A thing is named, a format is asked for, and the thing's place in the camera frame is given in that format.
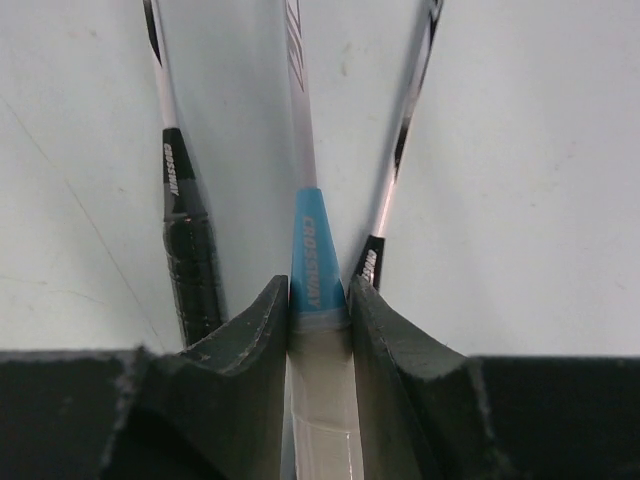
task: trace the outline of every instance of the black graphic on shaft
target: black graphic on shaft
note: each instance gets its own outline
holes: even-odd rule
[[[144,2],[144,16],[147,20],[147,30],[149,32],[151,48],[158,59],[158,63],[162,65],[162,60],[160,59],[160,46],[158,45],[158,32],[156,31],[156,22],[153,18],[153,6],[151,5],[151,0],[145,0]]]
[[[404,152],[404,146],[407,142],[408,133],[409,133],[409,122],[403,121],[402,127],[400,127],[400,133],[398,134],[396,149],[393,154],[393,168],[395,170],[395,180],[398,179],[398,172],[400,171],[400,162],[402,162],[402,153]]]
[[[384,238],[369,235],[356,265],[355,275],[363,277],[376,290],[380,289],[383,253]]]

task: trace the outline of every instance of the black grip tape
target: black grip tape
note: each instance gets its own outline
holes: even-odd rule
[[[166,221],[164,243],[176,311],[189,346],[222,325],[216,252],[207,215]]]
[[[382,255],[384,253],[384,238],[369,235],[360,259],[356,264],[354,275],[364,277],[373,288],[380,290],[380,277],[382,275]]]

